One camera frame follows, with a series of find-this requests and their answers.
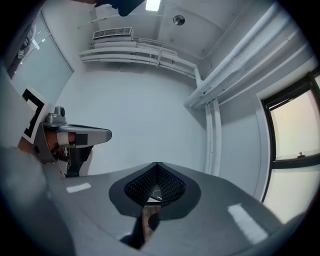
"ceiling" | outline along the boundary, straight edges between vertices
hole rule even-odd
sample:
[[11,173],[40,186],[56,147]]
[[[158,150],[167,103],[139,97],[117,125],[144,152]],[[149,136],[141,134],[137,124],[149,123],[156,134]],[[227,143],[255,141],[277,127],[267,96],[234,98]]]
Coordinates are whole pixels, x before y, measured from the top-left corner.
[[[159,40],[205,57],[250,0],[163,0],[158,12],[146,11],[146,2],[121,17],[110,5],[95,9],[100,30],[133,27],[135,38]],[[182,15],[185,23],[173,23]]]

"gray surface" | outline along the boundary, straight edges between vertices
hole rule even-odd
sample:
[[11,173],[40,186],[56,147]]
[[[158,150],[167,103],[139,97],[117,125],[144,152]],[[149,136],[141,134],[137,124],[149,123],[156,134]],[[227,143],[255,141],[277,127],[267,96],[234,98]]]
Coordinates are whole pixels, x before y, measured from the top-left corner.
[[103,230],[117,240],[131,234],[136,218],[120,215],[109,198],[109,189],[113,183],[144,167],[139,165],[130,169],[100,175],[66,178],[62,182],[66,187],[89,183],[91,188],[69,194],[73,202]]
[[[87,215],[86,212],[82,211],[80,205],[84,200],[74,200],[74,198],[70,196],[72,194],[67,193],[63,183],[57,176],[56,168],[57,166],[55,165],[48,165],[44,171],[51,190],[51,196],[71,233],[76,255],[141,255],[139,251],[118,242],[115,238],[108,235],[105,230],[97,224],[97,221],[91,219],[92,215]],[[64,179],[64,181],[70,180],[70,185],[76,185],[77,183],[82,184],[85,180],[84,178],[90,177],[91,176],[69,178]],[[99,197],[99,195],[95,195],[94,198],[90,200],[94,201],[97,197]]]
[[256,182],[255,193],[253,195],[254,198],[261,201],[264,195],[265,189],[267,188],[267,179],[269,176],[270,170],[270,135],[269,128],[267,124],[267,117],[265,114],[265,110],[261,107],[261,101],[258,97],[252,98],[252,103],[255,106],[255,116],[259,127],[260,133],[260,171],[258,180]]
[[[226,181],[191,169],[167,164],[194,179],[201,198],[189,215],[182,219],[161,221],[152,238],[141,249],[152,255],[231,255],[251,248],[227,207],[241,203],[243,208],[269,233],[281,227],[274,215],[257,200]],[[109,199],[109,188],[117,180],[141,169],[101,175],[67,178],[66,187],[88,182],[91,188],[71,193],[68,197],[104,231],[116,239],[132,232],[135,218],[118,213]]]
[[256,246],[251,247],[237,254],[237,256],[268,256],[273,255],[287,241],[291,234],[296,230],[303,219],[303,215],[298,215],[286,223],[283,228],[273,233],[269,239],[266,239]]
[[[40,162],[17,148],[0,148],[0,154],[1,201],[14,222],[28,239],[41,247],[44,255],[74,255],[73,240],[52,200]],[[6,238],[15,241],[21,236],[7,232]],[[24,247],[26,251],[30,249],[30,244]]]

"white tape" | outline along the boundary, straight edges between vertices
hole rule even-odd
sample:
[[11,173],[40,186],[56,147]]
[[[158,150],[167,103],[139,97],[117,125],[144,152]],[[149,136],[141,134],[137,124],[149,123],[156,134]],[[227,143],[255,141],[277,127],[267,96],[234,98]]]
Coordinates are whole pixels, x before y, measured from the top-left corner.
[[246,212],[241,204],[231,205],[227,210],[251,244],[260,243],[268,237],[268,233]]
[[32,43],[34,44],[34,46],[35,46],[35,48],[37,49],[37,50],[40,50],[40,47],[39,47],[39,45],[38,45],[38,43],[37,43],[37,41],[36,40],[32,40]]
[[26,101],[26,103],[30,106],[30,108],[32,109],[33,112],[37,111],[38,106],[36,104],[34,104],[30,99],[28,99]]
[[81,190],[87,190],[90,188],[91,188],[91,185],[89,183],[83,183],[77,186],[69,186],[66,188],[66,191],[68,191],[69,193],[74,193],[74,192],[79,192]]
[[56,139],[58,141],[59,146],[68,145],[69,144],[69,137],[67,132],[57,132]]

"white wall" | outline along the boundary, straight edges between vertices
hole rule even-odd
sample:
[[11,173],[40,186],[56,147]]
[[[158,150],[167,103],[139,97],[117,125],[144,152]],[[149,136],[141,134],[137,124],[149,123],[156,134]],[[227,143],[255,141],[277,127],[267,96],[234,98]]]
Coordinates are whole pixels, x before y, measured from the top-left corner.
[[261,168],[256,105],[241,95],[220,106],[222,157],[219,176],[254,196]]
[[149,162],[203,171],[205,113],[193,116],[183,106],[194,81],[161,68],[139,67],[73,76],[61,93],[58,104],[65,107],[68,123],[112,131],[109,142],[93,148],[89,174]]

